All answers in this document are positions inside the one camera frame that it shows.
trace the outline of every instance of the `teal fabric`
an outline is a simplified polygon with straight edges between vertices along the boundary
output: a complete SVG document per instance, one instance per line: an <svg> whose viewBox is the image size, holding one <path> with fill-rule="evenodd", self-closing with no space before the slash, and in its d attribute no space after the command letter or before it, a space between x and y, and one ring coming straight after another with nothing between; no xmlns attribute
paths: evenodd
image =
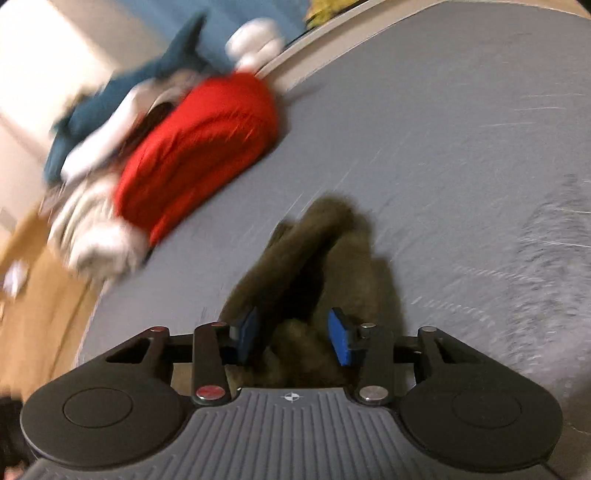
<svg viewBox="0 0 591 480"><path fill-rule="evenodd" d="M106 87L77 105L67 117L54 127L56 139L51 146L44 168L47 183L61 181L61 168L72 149L93 131L103 125L129 91L150 78L166 78L179 69L192 69L211 74L213 69L196 53L199 35L205 23L205 14L194 15L175 36L167 51L133 72L114 77Z"/></svg>
<svg viewBox="0 0 591 480"><path fill-rule="evenodd" d="M259 17L277 22L281 35L292 42L306 32L304 17L309 0L118 0L162 37L172 38L185 20L207 10L207 25L199 41L199 54L220 72L233 68L226 42L244 23Z"/></svg>

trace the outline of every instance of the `white fabric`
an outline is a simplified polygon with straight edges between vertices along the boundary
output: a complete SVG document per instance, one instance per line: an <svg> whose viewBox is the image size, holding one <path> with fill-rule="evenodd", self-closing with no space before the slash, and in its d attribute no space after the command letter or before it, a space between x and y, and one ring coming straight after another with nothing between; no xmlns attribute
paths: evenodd
<svg viewBox="0 0 591 480"><path fill-rule="evenodd" d="M65 265L104 283L137 270L150 248L148 236L115 217L112 194L119 175L84 181L51 227L48 243Z"/></svg>
<svg viewBox="0 0 591 480"><path fill-rule="evenodd" d="M226 43L236 70L256 73L285 49L285 39L270 18L256 18L241 26Z"/></svg>
<svg viewBox="0 0 591 480"><path fill-rule="evenodd" d="M193 72L180 70L165 80L149 79L137 84L113 115L69 153L61 168L61 179L70 183L100 167L152 108L164 102L179 103L196 82Z"/></svg>

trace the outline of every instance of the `yellow object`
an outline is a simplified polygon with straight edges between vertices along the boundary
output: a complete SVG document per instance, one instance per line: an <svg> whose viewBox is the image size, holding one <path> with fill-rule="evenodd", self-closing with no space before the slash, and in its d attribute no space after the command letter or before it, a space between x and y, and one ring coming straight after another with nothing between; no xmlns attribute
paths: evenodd
<svg viewBox="0 0 591 480"><path fill-rule="evenodd" d="M359 0L310 0L310 8L306 13L308 30L319 27L335 17Z"/></svg>

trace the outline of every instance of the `red fabric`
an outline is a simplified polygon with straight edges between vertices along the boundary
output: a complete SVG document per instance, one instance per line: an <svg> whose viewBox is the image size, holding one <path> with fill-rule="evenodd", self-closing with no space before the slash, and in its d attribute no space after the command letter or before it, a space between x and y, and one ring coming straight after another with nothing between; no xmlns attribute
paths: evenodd
<svg viewBox="0 0 591 480"><path fill-rule="evenodd" d="M204 81L130 156L115 192L117 214L156 245L261 158L278 123L273 94L255 76Z"/></svg>

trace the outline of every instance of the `white glove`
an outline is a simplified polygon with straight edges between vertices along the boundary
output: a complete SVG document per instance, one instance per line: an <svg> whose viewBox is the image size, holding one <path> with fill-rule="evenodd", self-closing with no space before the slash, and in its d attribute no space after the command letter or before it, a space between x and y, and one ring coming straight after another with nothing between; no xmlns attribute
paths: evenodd
<svg viewBox="0 0 591 480"><path fill-rule="evenodd" d="M279 28L270 18L256 18L241 26L226 43L226 52L236 60L236 70L257 72L285 48Z"/></svg>

